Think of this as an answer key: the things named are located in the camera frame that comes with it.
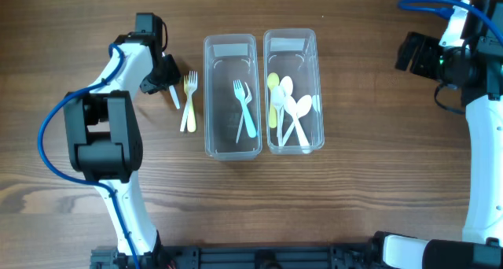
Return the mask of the teal thick-handled fork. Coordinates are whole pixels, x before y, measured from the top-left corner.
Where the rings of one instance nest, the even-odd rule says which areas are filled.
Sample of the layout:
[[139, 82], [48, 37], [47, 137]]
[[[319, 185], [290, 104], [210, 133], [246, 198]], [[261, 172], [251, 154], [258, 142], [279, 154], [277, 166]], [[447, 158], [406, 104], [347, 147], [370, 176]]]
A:
[[255, 138], [257, 135], [257, 131], [255, 128], [254, 122], [251, 118], [252, 116], [251, 116], [251, 114], [248, 110], [247, 104], [245, 102], [244, 87], [242, 86], [242, 83], [239, 79], [236, 79], [233, 81], [233, 91], [234, 91], [235, 97], [240, 102], [248, 136], [250, 138]]

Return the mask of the yellow spoon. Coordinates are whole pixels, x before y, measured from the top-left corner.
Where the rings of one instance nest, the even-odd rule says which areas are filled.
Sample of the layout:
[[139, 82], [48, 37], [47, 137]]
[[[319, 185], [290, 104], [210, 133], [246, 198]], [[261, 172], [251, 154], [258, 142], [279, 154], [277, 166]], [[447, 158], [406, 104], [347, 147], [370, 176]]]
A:
[[[279, 76], [276, 72], [271, 72], [267, 76], [267, 87], [270, 91], [271, 97], [273, 94], [273, 90], [275, 87], [279, 85]], [[270, 99], [270, 108], [269, 108], [269, 128], [274, 129], [277, 127], [277, 112], [276, 109], [274, 108], [272, 99]]]

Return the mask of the white long plastic fork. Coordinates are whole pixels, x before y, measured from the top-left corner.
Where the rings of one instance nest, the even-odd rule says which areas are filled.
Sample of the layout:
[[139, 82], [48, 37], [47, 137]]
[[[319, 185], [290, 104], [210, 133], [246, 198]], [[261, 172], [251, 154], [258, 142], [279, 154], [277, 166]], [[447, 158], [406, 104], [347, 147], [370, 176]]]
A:
[[174, 102], [175, 108], [180, 109], [180, 101], [178, 99], [178, 93], [177, 93], [174, 85], [169, 86], [169, 92], [170, 92], [172, 101]]

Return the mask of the thin translucent white fork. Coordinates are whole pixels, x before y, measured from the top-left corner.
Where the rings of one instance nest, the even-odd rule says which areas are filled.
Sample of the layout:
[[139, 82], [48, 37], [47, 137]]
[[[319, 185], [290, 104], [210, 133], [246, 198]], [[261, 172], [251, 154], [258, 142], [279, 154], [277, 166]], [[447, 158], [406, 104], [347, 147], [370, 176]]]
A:
[[[244, 92], [244, 107], [246, 108], [246, 110], [248, 110], [248, 104], [251, 102], [252, 96], [251, 96], [251, 91], [250, 91], [247, 83], [245, 83], [245, 87], [246, 87], [246, 90], [243, 90], [243, 92]], [[246, 118], [247, 118], [247, 116], [245, 115], [245, 111], [243, 110], [241, 113], [240, 122], [238, 125], [236, 143], [238, 143], [240, 140], [240, 134], [242, 132], [242, 128], [244, 125], [246, 125]]]

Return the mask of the translucent plastic spoon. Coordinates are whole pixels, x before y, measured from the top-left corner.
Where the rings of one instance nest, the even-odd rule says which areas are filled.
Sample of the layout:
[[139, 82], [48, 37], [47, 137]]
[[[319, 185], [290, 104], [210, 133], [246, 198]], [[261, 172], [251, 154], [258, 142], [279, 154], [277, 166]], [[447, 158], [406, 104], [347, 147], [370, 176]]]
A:
[[276, 86], [275, 88], [273, 88], [273, 91], [271, 93], [271, 102], [273, 104], [273, 107], [277, 111], [277, 140], [278, 145], [280, 146], [282, 143], [281, 110], [285, 103], [285, 92], [283, 87]]

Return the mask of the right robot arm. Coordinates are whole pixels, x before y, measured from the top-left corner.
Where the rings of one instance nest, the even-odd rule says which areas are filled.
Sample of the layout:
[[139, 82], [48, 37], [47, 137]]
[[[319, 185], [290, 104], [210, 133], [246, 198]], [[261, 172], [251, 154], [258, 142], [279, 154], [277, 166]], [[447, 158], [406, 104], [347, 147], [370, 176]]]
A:
[[402, 10], [448, 21], [441, 39], [411, 31], [395, 67], [461, 92], [471, 142], [470, 197], [460, 241], [423, 240], [378, 231], [367, 267], [500, 268], [502, 266], [502, 2], [401, 0]]

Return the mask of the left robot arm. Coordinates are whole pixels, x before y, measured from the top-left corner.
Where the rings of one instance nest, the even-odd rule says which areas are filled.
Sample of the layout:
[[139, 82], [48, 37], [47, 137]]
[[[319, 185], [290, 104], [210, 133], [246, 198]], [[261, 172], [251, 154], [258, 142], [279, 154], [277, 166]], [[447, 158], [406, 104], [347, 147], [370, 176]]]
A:
[[96, 250], [93, 268], [167, 268], [173, 260], [146, 211], [138, 180], [143, 144], [133, 99], [178, 84], [181, 73], [164, 51], [166, 24], [139, 13], [135, 29], [109, 47], [110, 60], [98, 78], [64, 105], [71, 166], [105, 201], [118, 237], [108, 259]]

